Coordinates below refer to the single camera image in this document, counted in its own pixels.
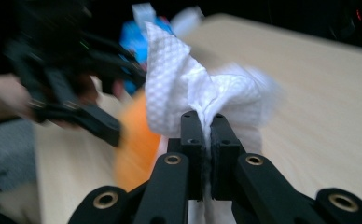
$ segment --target orange object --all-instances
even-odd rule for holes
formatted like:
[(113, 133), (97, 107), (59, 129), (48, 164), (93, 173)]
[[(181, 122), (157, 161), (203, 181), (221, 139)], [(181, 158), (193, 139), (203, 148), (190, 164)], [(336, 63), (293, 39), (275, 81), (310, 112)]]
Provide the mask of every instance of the orange object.
[(122, 125), (119, 146), (114, 153), (114, 180), (118, 187), (131, 191), (146, 182), (155, 165), (160, 135), (149, 130), (146, 96), (137, 92), (134, 101), (118, 117)]

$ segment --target table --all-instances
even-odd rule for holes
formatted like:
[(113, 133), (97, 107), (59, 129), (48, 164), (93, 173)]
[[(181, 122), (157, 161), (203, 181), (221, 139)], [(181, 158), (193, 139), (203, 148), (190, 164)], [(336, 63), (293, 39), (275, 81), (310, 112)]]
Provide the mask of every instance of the table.
[[(263, 154), (310, 197), (338, 187), (362, 199), (362, 49), (218, 14), (184, 38), (207, 68), (255, 66), (283, 89), (262, 127)], [(100, 106), (116, 115), (122, 104)], [(84, 131), (36, 126), (43, 223), (66, 223), (93, 189), (113, 185), (112, 147)]]

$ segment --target black mechanical device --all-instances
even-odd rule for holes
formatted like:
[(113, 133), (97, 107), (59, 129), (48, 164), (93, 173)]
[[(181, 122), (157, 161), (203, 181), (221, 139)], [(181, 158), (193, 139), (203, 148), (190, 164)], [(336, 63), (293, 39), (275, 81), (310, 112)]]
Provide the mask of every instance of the black mechanical device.
[(20, 34), (8, 44), (7, 56), (32, 96), (36, 117), (75, 123), (115, 146), (118, 121), (96, 104), (79, 102), (78, 76), (96, 74), (111, 94), (115, 79), (143, 86), (145, 71), (117, 42), (83, 32), (91, 17), (84, 0), (16, 0), (15, 8)]
[(211, 178), (197, 113), (181, 118), (181, 138), (170, 139), (150, 179), (125, 192), (103, 186), (82, 201), (69, 224), (185, 224), (188, 200), (232, 201), (238, 224), (362, 224), (362, 200), (342, 189), (321, 189), (315, 200), (296, 191), (265, 157), (246, 153), (226, 118), (211, 125)]

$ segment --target textured white tissue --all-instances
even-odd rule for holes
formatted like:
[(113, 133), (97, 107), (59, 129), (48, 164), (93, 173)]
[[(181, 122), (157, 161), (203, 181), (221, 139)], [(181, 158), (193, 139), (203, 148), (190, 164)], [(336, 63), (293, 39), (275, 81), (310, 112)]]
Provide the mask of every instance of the textured white tissue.
[[(211, 71), (209, 75), (189, 55), (189, 46), (152, 23), (147, 23), (146, 27), (149, 128), (166, 137), (179, 137), (181, 115), (196, 110), (208, 142), (213, 117), (221, 113), (244, 148), (259, 153), (258, 127), (273, 110), (276, 84), (259, 70), (244, 69), (235, 63)], [(211, 200), (190, 204), (189, 223), (234, 223), (230, 204)]]

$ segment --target gray fabric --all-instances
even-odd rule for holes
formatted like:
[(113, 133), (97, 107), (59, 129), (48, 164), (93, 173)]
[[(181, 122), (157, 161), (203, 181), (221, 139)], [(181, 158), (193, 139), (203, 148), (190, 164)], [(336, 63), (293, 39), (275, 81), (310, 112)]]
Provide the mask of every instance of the gray fabric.
[(17, 119), (0, 124), (0, 189), (35, 181), (33, 124)]

